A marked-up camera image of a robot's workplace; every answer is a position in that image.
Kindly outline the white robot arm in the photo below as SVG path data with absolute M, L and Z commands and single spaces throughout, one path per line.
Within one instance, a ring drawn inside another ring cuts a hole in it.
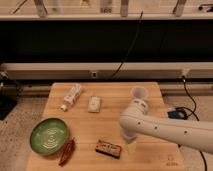
M 119 118 L 121 135 L 127 141 L 139 133 L 213 154 L 213 122 L 178 120 L 148 115 L 148 105 L 133 99 Z

